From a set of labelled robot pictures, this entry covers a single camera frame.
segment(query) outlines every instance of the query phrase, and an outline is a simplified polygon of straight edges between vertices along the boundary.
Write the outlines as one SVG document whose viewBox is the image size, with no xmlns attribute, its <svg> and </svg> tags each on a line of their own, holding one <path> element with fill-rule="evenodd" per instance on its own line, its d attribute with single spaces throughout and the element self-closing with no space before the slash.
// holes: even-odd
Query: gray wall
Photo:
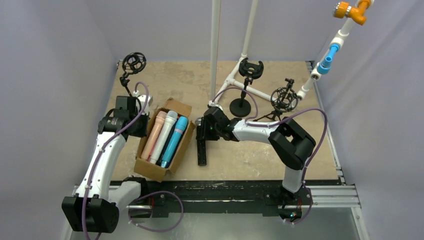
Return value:
<svg viewBox="0 0 424 240">
<path fill-rule="evenodd" d="M 332 17 L 337 2 L 260 0 L 249 57 L 314 60 L 337 22 Z M 218 59 L 240 57 L 251 3 L 222 1 Z M 135 50 L 153 61 L 210 58 L 211 0 L 90 0 L 87 4 L 116 58 Z"/>
<path fill-rule="evenodd" d="M 83 0 L 0 1 L 0 233 L 56 240 L 82 180 L 114 58 Z"/>
<path fill-rule="evenodd" d="M 318 83 L 373 240 L 424 236 L 424 2 L 375 1 Z"/>
</svg>

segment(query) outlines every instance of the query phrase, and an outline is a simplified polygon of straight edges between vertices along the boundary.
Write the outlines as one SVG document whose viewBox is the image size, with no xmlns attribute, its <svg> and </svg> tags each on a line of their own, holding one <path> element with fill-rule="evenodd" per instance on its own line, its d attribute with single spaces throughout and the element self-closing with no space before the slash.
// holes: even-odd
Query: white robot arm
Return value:
<svg viewBox="0 0 424 240">
<path fill-rule="evenodd" d="M 283 188 L 292 194 L 297 193 L 303 184 L 305 162 L 314 150 L 315 140 L 293 119 L 276 126 L 272 126 L 276 122 L 255 122 L 254 126 L 248 123 L 241 118 L 229 120 L 218 106 L 210 107 L 201 119 L 201 124 L 212 130 L 209 134 L 226 141 L 271 144 L 286 166 Z M 209 136 L 209 139 L 218 140 L 219 137 Z"/>
<path fill-rule="evenodd" d="M 146 135 L 152 100 L 151 96 L 147 98 L 146 95 L 138 96 L 137 93 L 135 96 L 118 96 L 115 108 L 99 122 L 95 149 L 84 179 L 75 194 L 66 196 L 62 201 L 62 210 L 74 231 L 83 230 L 81 211 L 87 188 L 85 222 L 88 232 L 112 233 L 118 224 L 119 213 L 142 195 L 143 188 L 146 188 L 144 178 L 124 180 L 115 190 L 109 190 L 109 187 L 118 156 L 128 136 Z M 137 121 L 108 143 L 95 166 L 98 153 L 102 151 L 104 144 L 133 120 L 145 104 L 146 107 Z"/>
</svg>

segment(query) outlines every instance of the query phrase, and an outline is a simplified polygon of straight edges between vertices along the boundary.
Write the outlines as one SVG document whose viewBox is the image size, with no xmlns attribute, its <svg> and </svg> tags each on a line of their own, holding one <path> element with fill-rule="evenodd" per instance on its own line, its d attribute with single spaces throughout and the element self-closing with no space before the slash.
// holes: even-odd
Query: orange pipe fitting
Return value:
<svg viewBox="0 0 424 240">
<path fill-rule="evenodd" d="M 367 17 L 364 16 L 365 11 L 370 7 L 370 0 L 361 0 L 358 2 L 358 7 L 349 6 L 348 2 L 341 1 L 335 7 L 334 17 L 342 19 L 343 17 L 351 18 L 355 23 L 364 25 Z"/>
</svg>

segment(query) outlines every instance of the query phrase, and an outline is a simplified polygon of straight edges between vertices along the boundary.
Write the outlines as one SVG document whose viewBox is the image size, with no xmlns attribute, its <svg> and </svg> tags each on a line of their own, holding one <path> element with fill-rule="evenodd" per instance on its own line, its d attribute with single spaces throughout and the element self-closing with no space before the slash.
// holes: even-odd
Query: cardboard box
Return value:
<svg viewBox="0 0 424 240">
<path fill-rule="evenodd" d="M 172 174 L 175 174 L 177 172 L 178 167 L 184 160 L 184 155 L 186 154 L 187 148 L 189 147 L 189 143 L 193 136 L 193 132 L 196 128 L 195 124 L 189 119 L 187 128 L 185 129 L 185 132 L 181 137 L 181 141 L 175 151 L 175 155 L 168 168 L 162 168 L 156 164 L 148 162 L 147 159 L 142 159 L 141 155 L 146 145 L 148 136 L 152 131 L 153 126 L 155 125 L 156 115 L 158 115 L 160 111 L 164 111 L 167 113 L 170 110 L 175 111 L 179 116 L 189 118 L 189 115 L 192 112 L 192 107 L 181 103 L 171 97 L 166 101 L 163 107 L 157 108 L 154 111 L 154 114 L 150 116 L 150 120 L 148 121 L 147 125 L 148 134 L 147 136 L 140 139 L 137 154 L 135 156 L 134 172 L 141 174 L 146 178 L 153 179 L 157 182 L 162 182 L 168 172 L 171 172 Z"/>
</svg>

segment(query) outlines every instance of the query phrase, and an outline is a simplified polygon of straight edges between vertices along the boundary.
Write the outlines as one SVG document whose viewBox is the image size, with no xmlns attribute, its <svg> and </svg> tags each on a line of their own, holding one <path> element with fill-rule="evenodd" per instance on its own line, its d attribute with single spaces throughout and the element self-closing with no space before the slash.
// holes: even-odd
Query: pink microphone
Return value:
<svg viewBox="0 0 424 240">
<path fill-rule="evenodd" d="M 141 153 L 142 159 L 147 160 L 149 158 L 149 155 L 153 149 L 153 146 L 155 145 L 156 140 L 158 139 L 159 134 L 161 133 L 162 126 L 164 125 L 166 116 L 167 116 L 167 113 L 164 111 L 160 111 L 156 115 L 153 129 L 151 130 L 150 135 L 148 136 L 147 142 L 144 146 L 143 152 Z"/>
</svg>

